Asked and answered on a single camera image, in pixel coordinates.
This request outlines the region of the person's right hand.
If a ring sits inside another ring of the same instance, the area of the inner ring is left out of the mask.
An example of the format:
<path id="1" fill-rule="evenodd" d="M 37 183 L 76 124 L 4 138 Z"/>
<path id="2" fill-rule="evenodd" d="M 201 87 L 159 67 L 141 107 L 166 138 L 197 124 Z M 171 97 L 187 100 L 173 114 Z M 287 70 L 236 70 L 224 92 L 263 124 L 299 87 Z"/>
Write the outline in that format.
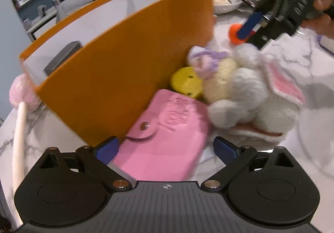
<path id="1" fill-rule="evenodd" d="M 333 0 L 315 0 L 313 7 L 318 11 L 325 11 L 330 8 L 332 3 Z M 315 19 L 304 20 L 301 27 L 311 29 L 319 35 L 333 39 L 333 19 L 327 14 Z"/>

